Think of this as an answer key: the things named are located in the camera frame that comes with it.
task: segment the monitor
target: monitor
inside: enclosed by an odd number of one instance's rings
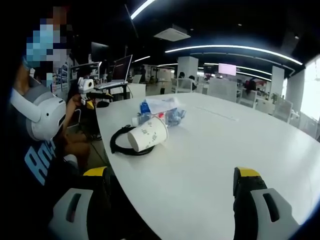
[[[132,55],[121,58],[114,63],[112,80],[127,80]]]
[[[93,62],[103,62],[107,60],[109,46],[91,42],[91,60]]]
[[[219,74],[227,74],[231,76],[235,76],[237,71],[236,65],[219,63],[218,73]]]

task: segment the laptop screen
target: laptop screen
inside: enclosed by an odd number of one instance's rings
[[[112,80],[127,80],[130,64],[132,60],[132,55],[126,56],[115,61]]]

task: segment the vr headset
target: vr headset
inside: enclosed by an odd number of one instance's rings
[[[20,112],[18,128],[27,131],[35,141],[51,140],[63,126],[66,102],[48,87],[30,77],[30,89],[22,96],[12,89],[11,104]]]

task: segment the laptop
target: laptop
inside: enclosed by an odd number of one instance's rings
[[[96,85],[94,86],[94,88],[101,90],[107,87],[126,84],[131,61],[132,61],[132,55],[126,56],[124,58],[121,58],[115,61],[113,73],[112,73],[112,80],[110,82]]]

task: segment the face mask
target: face mask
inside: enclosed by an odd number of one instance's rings
[[[40,67],[40,62],[52,62],[53,72],[61,68],[68,58],[63,39],[60,30],[54,30],[52,24],[41,24],[40,30],[33,31],[33,36],[27,38],[24,67],[29,70]]]

